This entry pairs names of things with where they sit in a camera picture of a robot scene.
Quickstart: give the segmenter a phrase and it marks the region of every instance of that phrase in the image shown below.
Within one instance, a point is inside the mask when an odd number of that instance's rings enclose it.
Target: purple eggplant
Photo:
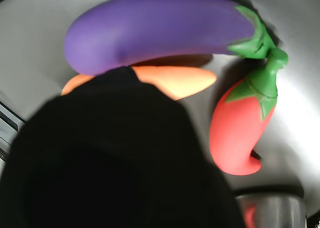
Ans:
[[[253,11],[230,0],[110,0],[71,25],[64,53],[89,76],[177,55],[264,58],[262,26]]]

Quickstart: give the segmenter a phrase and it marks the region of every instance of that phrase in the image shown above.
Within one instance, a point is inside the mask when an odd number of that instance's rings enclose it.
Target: green calyx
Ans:
[[[235,7],[254,26],[254,35],[230,44],[227,49],[238,56],[251,59],[264,59],[270,49],[276,45],[267,32],[266,27],[261,23],[258,15],[247,7],[237,5]]]
[[[287,53],[277,47],[272,48],[268,54],[266,65],[249,73],[244,80],[229,93],[225,102],[228,103],[248,97],[256,97],[260,104],[260,118],[264,120],[277,103],[277,72],[287,63]]]

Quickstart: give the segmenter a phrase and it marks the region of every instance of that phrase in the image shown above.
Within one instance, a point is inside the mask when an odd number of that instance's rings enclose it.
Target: metal container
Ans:
[[[304,228],[304,201],[288,193],[254,193],[238,196],[247,228]]]

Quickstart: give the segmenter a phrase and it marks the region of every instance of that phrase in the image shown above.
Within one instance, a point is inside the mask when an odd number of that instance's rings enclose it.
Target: red pepper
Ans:
[[[209,147],[216,165],[231,175],[245,176],[261,168],[251,152],[277,103],[276,74],[288,55],[273,48],[267,64],[231,87],[218,102],[211,121]]]

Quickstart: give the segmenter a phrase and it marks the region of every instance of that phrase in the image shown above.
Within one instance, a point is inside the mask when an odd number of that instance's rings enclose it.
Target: red object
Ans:
[[[250,206],[247,209],[245,209],[243,219],[244,219],[246,228],[256,227],[255,221],[254,221],[255,211],[256,211],[256,206]]]
[[[264,132],[274,107],[261,119],[261,106],[257,97],[250,96],[226,102],[231,87],[218,102],[213,113],[209,146],[216,165],[225,173],[250,175],[261,168],[259,160],[251,156],[255,144]]]

